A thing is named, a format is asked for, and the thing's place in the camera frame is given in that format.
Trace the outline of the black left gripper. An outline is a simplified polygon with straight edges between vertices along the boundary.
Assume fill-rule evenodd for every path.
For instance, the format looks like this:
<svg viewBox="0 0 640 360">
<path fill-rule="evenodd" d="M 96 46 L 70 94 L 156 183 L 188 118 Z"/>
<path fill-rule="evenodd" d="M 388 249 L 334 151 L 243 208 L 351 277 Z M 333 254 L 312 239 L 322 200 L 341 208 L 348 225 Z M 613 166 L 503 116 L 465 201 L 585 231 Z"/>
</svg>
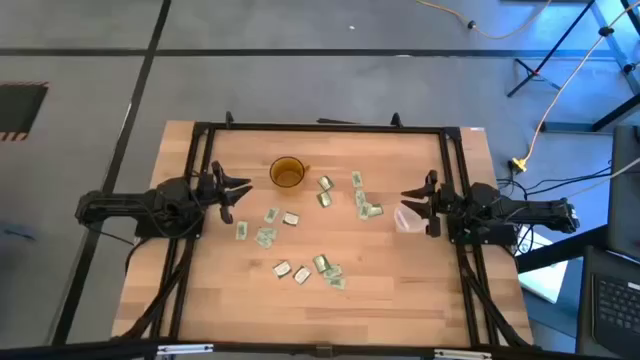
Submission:
<svg viewBox="0 0 640 360">
<path fill-rule="evenodd" d="M 218 161 L 211 163 L 211 173 L 199 178 L 198 200 L 201 205 L 219 205 L 220 216 L 225 224 L 232 224 L 229 207 L 233 207 L 251 189 L 251 180 L 228 176 Z"/>
</svg>

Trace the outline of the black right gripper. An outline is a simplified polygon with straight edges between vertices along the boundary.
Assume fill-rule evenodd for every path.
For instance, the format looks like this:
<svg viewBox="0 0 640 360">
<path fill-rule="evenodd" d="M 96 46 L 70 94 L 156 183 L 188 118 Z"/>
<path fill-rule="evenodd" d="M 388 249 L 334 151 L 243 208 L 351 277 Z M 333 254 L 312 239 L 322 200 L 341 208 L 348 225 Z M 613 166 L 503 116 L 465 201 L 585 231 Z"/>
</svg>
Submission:
<svg viewBox="0 0 640 360">
<path fill-rule="evenodd" d="M 427 233 L 431 237 L 441 235 L 441 220 L 438 215 L 449 214 L 456 197 L 455 190 L 451 185 L 443 184 L 437 188 L 437 183 L 437 171 L 430 170 L 422 187 L 401 193 L 402 196 L 409 198 L 428 198 L 425 203 L 410 200 L 402 200 L 401 203 L 420 218 L 427 218 Z"/>
</svg>

